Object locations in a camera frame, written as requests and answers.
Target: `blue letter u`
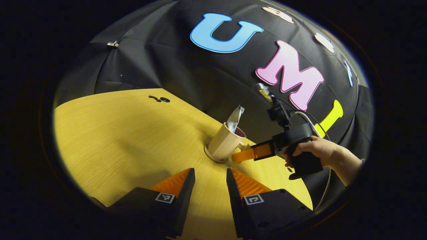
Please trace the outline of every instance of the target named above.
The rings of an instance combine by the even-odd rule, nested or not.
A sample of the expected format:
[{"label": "blue letter u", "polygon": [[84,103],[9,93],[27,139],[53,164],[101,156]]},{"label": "blue letter u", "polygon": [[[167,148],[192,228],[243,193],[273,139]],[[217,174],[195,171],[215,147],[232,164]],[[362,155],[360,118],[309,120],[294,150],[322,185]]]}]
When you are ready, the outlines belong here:
[{"label": "blue letter u", "polygon": [[259,26],[239,21],[241,28],[228,41],[219,41],[212,37],[215,29],[224,21],[231,21],[231,17],[217,14],[206,13],[204,19],[192,30],[190,39],[201,48],[217,53],[232,53],[239,51],[256,32],[263,32],[264,29]]}]

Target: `cable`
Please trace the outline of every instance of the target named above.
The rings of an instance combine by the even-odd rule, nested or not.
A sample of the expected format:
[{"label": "cable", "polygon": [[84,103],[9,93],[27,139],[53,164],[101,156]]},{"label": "cable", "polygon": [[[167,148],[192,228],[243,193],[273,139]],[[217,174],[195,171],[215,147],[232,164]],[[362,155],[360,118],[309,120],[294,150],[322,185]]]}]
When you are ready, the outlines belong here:
[{"label": "cable", "polygon": [[[280,99],[280,98],[277,98],[278,100],[280,100],[280,101],[282,101],[282,102],[284,102],[284,103],[286,103],[288,106],[290,106],[291,108],[293,108],[289,103],[287,103],[287,102],[285,102],[284,100],[282,100],[282,99]],[[291,110],[291,112],[296,112],[296,113],[298,113],[298,114],[300,114],[301,116],[304,116],[305,117],[305,120],[312,126],[312,128],[314,128],[315,129],[315,132],[316,132],[316,134],[320,137],[320,134],[319,134],[319,132],[317,131],[317,129],[314,127],[314,125],[313,125],[313,123],[310,121],[310,119],[307,117],[307,115],[305,115],[305,114],[308,114],[311,118],[313,118],[313,120],[319,125],[319,127],[322,129],[322,131],[325,133],[325,136],[328,138],[328,140],[330,141],[330,137],[329,137],[329,135],[328,135],[328,133],[323,129],[323,127],[321,126],[321,124],[319,123],[319,121],[315,118],[315,117],[313,117],[313,115],[311,115],[311,114],[309,114],[308,112],[303,112],[303,111],[301,111],[301,110],[299,110],[299,109],[292,109]],[[328,191],[328,189],[329,189],[329,183],[330,183],[330,176],[331,176],[331,173],[332,173],[332,170],[329,168],[329,177],[328,177],[328,182],[326,183],[326,187],[325,187],[325,191],[323,192],[323,195],[322,195],[322,198],[320,199],[320,201],[319,201],[319,204],[317,205],[317,207],[313,210],[313,212],[314,211],[316,211],[317,210],[317,208],[319,208],[319,206],[323,203],[323,201],[325,200],[325,196],[326,196],[326,193],[327,193],[327,191]]]},{"label": "cable", "polygon": [[300,112],[300,111],[295,111],[295,113],[303,116],[303,118],[305,118],[305,120],[310,124],[312,130],[316,132],[316,134],[319,138],[321,138],[320,133],[317,131],[316,127],[313,125],[313,123],[310,121],[310,119],[307,117],[307,115],[305,115],[303,112]]}]

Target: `human arm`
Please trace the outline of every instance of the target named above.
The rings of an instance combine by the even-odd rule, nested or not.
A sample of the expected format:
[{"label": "human arm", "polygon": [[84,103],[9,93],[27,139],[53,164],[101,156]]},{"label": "human arm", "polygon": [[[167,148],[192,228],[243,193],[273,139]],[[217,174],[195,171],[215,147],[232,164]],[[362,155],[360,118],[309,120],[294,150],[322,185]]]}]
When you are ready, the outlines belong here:
[{"label": "human arm", "polygon": [[[310,136],[311,142],[299,143],[293,153],[293,156],[298,156],[302,152],[311,152],[316,157],[320,158],[322,167],[329,167],[335,171],[345,186],[348,186],[362,166],[362,160],[356,157],[348,149],[316,136]],[[286,167],[292,167],[290,159],[286,157]]]}]

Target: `wooden table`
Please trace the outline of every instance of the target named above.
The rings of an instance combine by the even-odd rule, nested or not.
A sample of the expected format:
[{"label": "wooden table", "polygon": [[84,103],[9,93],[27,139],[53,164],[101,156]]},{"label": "wooden table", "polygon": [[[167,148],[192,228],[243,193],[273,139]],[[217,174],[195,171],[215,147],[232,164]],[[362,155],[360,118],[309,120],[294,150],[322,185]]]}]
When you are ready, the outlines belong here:
[{"label": "wooden table", "polygon": [[[171,102],[156,102],[149,95]],[[149,188],[184,169],[195,169],[178,239],[237,239],[225,181],[228,167],[272,190],[284,188],[313,209],[303,181],[288,180],[291,173],[279,157],[239,164],[210,160],[203,146],[221,124],[161,88],[95,94],[55,109],[57,144],[65,166],[82,191],[106,206],[135,187]]]}]

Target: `white paper in mug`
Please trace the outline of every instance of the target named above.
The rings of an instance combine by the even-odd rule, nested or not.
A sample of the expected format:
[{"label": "white paper in mug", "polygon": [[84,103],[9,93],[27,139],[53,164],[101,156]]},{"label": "white paper in mug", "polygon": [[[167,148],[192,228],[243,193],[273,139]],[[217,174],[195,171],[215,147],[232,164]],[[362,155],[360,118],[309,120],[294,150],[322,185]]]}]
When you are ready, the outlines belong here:
[{"label": "white paper in mug", "polygon": [[232,133],[236,131],[237,125],[239,124],[240,116],[243,114],[244,111],[245,109],[239,105],[228,118],[227,127]]}]

